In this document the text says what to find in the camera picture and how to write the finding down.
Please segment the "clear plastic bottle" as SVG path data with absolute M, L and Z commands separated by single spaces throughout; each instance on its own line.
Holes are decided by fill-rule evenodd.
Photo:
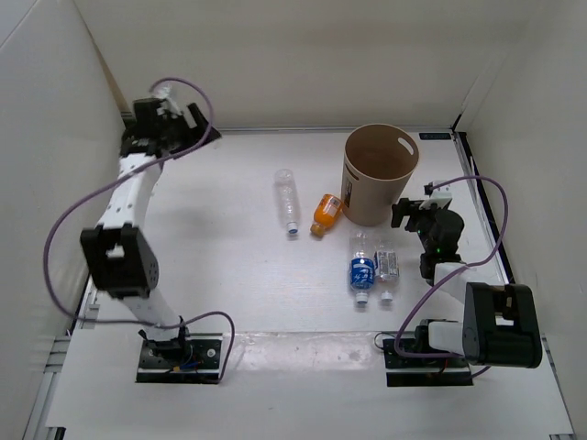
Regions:
M 293 172 L 288 169 L 277 170 L 273 188 L 281 224 L 288 235 L 295 236 L 299 231 L 300 207 Z

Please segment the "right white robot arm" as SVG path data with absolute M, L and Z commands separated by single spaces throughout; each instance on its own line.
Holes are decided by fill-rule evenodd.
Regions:
M 465 263 L 458 242 L 462 217 L 436 202 L 400 199 L 392 207 L 391 226 L 417 234 L 423 252 L 420 274 L 432 292 L 443 290 L 464 306 L 459 321 L 427 319 L 406 346 L 393 341 L 399 358 L 431 367 L 442 358 L 462 358 L 471 365 L 535 369 L 542 343 L 531 289 L 524 284 L 492 285 Z

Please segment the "orange plastic bottle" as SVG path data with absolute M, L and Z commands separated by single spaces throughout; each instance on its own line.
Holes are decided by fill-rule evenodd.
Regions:
M 310 232 L 322 238 L 337 222 L 342 211 L 342 202 L 333 194 L 325 194 L 315 209 Z

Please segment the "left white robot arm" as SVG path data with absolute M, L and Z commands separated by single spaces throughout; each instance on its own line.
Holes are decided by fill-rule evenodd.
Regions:
M 134 102 L 135 121 L 124 132 L 119 173 L 124 182 L 112 192 L 105 212 L 80 242 L 94 286 L 123 303 L 141 322 L 140 335 L 153 355 L 171 365 L 187 364 L 193 344 L 186 338 L 183 319 L 158 289 L 159 262 L 142 233 L 150 197 L 162 174 L 160 160 L 186 151 L 197 142 L 219 139 L 196 104 L 186 113 L 168 98 Z

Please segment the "small clear labelled bottle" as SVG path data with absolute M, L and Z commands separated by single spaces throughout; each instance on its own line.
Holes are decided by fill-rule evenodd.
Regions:
M 381 290 L 381 303 L 390 305 L 399 286 L 398 258 L 391 240 L 379 240 L 374 252 L 375 277 Z

